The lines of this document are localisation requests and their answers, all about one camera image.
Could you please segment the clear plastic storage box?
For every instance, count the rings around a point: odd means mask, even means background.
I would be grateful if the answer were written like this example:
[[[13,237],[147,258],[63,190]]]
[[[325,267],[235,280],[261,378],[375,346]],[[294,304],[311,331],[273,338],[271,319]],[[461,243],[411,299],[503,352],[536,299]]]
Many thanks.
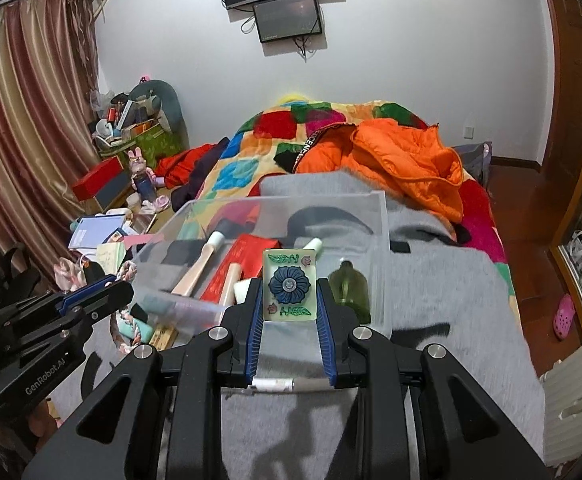
[[[317,282],[324,278],[335,300],[389,333],[388,252],[380,192],[195,200],[134,257],[134,303],[151,323],[192,336],[239,301],[231,286],[258,278],[268,321],[308,322],[317,315]]]

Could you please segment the colourful checkered quilt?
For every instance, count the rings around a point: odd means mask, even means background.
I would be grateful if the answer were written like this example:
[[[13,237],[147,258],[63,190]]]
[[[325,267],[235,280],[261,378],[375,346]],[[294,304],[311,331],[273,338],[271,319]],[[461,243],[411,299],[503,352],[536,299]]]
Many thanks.
[[[198,195],[202,200],[259,195],[259,186],[265,178],[293,174],[277,166],[274,161],[276,155],[285,151],[299,152],[307,139],[323,127],[342,122],[357,125],[375,118],[392,118],[401,125],[420,129],[431,127],[407,108],[393,102],[340,104],[288,101],[263,110],[238,129],[204,180]],[[460,187],[460,196],[464,205],[464,218],[459,223],[448,222],[406,197],[387,195],[405,200],[408,205],[432,214],[441,221],[451,240],[459,245],[485,252],[500,271],[505,283],[510,284],[512,277],[500,234],[497,233],[488,193],[471,176],[466,162],[462,161],[462,167],[465,181]]]

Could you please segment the wooden tag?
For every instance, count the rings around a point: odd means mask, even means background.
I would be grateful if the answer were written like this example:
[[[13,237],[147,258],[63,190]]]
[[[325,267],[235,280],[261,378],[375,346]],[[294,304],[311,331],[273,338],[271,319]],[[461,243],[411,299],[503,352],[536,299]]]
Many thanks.
[[[157,324],[150,339],[152,347],[157,351],[165,351],[172,348],[178,337],[178,330],[173,326]]]

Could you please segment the pink croc shoe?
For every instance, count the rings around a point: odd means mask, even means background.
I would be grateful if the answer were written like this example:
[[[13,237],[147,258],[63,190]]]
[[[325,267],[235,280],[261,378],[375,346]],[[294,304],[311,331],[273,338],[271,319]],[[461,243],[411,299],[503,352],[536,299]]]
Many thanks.
[[[569,294],[565,294],[559,301],[553,318],[554,333],[559,340],[565,340],[569,336],[575,316],[576,307],[573,299]]]

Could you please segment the white pen-like tube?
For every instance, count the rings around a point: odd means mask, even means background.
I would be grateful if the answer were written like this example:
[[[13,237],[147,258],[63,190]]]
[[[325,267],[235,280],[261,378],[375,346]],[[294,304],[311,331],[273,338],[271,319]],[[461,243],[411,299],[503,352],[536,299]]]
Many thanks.
[[[319,255],[323,250],[323,241],[318,237],[314,237],[308,243],[306,243],[303,248],[305,250],[312,250],[317,255]]]

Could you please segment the pink flat box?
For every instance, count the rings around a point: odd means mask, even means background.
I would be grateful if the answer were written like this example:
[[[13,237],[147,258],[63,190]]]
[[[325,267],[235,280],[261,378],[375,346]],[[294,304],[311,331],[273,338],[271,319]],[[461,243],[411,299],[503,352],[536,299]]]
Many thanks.
[[[122,243],[126,249],[129,249],[138,245],[146,245],[150,243],[163,242],[163,234],[138,234],[138,235],[127,235],[123,237]]]

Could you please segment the striped curtain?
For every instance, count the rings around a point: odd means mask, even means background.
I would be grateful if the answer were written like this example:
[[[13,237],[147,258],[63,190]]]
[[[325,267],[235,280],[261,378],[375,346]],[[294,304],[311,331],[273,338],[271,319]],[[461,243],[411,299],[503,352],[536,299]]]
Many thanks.
[[[0,6],[0,248],[23,243],[46,280],[84,208],[72,186],[99,162],[92,0]]]

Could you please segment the red garment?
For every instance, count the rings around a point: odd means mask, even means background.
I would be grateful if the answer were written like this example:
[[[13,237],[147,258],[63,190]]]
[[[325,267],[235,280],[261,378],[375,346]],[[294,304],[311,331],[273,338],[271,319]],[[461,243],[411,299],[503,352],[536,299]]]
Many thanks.
[[[179,188],[189,181],[197,162],[213,147],[214,144],[203,144],[176,155],[162,157],[157,161],[153,172],[163,180],[165,188]]]

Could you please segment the dark purple garment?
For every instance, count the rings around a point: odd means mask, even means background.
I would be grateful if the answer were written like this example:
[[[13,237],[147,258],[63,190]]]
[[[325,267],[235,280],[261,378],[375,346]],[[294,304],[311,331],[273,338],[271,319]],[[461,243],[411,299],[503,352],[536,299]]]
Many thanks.
[[[218,162],[221,154],[225,152],[229,144],[228,138],[222,138],[214,147],[206,153],[195,165],[189,181],[185,185],[181,185],[179,188],[173,188],[171,193],[171,203],[172,210],[177,212],[180,208],[183,208],[190,200],[194,200],[198,196],[204,180],[209,175],[211,170]]]

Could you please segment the mint green tube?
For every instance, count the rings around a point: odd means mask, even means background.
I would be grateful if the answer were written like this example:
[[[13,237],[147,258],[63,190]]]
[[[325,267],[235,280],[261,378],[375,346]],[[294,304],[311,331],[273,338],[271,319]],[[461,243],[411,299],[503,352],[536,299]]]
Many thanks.
[[[124,309],[111,315],[110,333],[116,347],[128,353],[139,344],[147,344],[153,337],[154,329]]]

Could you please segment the dark green spray bottle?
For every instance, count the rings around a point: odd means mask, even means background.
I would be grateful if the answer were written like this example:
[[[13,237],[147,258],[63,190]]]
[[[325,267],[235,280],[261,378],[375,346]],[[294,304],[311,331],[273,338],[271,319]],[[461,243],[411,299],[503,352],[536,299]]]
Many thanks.
[[[369,324],[371,312],[368,283],[353,263],[343,259],[338,269],[329,274],[328,282],[334,302],[338,306],[351,308],[359,324]]]

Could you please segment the orange puffer jacket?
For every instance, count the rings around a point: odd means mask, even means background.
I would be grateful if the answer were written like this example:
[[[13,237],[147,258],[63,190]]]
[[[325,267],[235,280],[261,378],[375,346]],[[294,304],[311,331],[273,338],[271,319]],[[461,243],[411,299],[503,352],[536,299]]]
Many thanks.
[[[282,152],[274,161],[293,174],[345,171],[448,222],[464,218],[462,160],[442,144],[436,126],[420,129],[392,118],[332,124],[314,132],[299,152]]]

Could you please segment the beige cosmetic tube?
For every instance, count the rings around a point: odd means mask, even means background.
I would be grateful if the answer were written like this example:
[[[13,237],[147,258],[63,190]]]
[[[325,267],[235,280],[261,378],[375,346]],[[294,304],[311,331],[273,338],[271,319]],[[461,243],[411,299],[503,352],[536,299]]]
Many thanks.
[[[203,244],[200,255],[191,268],[180,278],[180,281],[173,288],[174,295],[190,297],[195,290],[199,279],[201,278],[206,264],[210,262],[211,258],[221,248],[224,243],[225,235],[219,231],[211,233],[209,238]]]

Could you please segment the red long box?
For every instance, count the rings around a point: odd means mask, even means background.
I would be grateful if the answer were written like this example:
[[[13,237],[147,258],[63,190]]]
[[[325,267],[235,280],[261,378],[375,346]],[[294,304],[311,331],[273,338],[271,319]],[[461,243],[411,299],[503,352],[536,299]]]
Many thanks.
[[[103,159],[88,174],[72,185],[72,191],[78,202],[93,198],[108,182],[123,172],[123,165],[117,156]]]

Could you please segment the blue book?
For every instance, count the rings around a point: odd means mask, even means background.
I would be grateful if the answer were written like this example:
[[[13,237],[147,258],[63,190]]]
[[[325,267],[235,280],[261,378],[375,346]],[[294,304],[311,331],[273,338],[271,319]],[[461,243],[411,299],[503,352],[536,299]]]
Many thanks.
[[[126,217],[123,214],[99,214],[99,216],[82,217],[73,231],[68,242],[68,248],[74,249],[94,249],[117,229],[120,229]]]

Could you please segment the grey neck pillow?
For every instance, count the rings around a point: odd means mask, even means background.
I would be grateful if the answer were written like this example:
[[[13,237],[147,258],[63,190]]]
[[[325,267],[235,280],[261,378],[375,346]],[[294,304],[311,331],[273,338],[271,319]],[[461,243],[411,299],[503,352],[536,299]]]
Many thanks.
[[[186,133],[183,113],[175,89],[160,79],[140,82],[129,93],[136,102],[148,104],[153,115],[164,130],[171,133]]]

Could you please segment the grey black blanket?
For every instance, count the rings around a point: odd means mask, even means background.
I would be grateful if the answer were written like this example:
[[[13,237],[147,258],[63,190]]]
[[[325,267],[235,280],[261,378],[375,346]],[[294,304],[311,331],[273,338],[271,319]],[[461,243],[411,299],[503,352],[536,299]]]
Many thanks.
[[[256,197],[368,192],[379,191],[344,172],[331,172],[268,177]],[[389,235],[384,309],[391,324],[389,333],[376,332],[407,348],[440,344],[448,349],[542,459],[544,393],[510,307],[508,284],[485,252],[453,242],[432,214],[382,194]],[[200,333],[178,332],[174,348],[221,324],[230,307]],[[356,395],[354,388],[331,387],[316,320],[263,318],[253,379],[244,388],[221,390],[218,479],[330,479]],[[68,417],[85,401],[67,388],[59,390],[58,400]],[[166,460],[162,451],[154,479],[168,479]]]

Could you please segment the pink bunny figure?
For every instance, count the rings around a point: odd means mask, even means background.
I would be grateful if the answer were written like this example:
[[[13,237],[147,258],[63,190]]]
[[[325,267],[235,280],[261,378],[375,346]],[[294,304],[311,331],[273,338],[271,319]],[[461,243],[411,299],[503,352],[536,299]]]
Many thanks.
[[[157,200],[157,190],[165,186],[164,178],[154,174],[143,157],[141,148],[129,150],[127,156],[132,187],[142,200],[154,203]]]

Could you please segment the green cardboard box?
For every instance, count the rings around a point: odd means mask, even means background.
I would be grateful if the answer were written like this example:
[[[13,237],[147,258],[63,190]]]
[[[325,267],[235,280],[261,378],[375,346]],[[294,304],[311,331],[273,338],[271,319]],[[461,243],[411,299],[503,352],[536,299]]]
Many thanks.
[[[183,144],[181,144],[180,136],[177,133],[171,133],[156,124],[138,136],[114,145],[112,148],[105,148],[99,153],[99,156],[101,159],[117,158],[123,168],[128,169],[128,152],[134,151],[136,148],[140,148],[148,166],[154,168],[159,159],[181,152]]]

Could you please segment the small wall monitor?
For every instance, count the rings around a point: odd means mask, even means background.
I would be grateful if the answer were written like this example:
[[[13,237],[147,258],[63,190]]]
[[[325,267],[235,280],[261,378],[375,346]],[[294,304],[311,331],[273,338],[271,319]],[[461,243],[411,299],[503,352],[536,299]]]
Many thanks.
[[[261,44],[323,32],[318,0],[268,0],[256,3],[253,11]]]

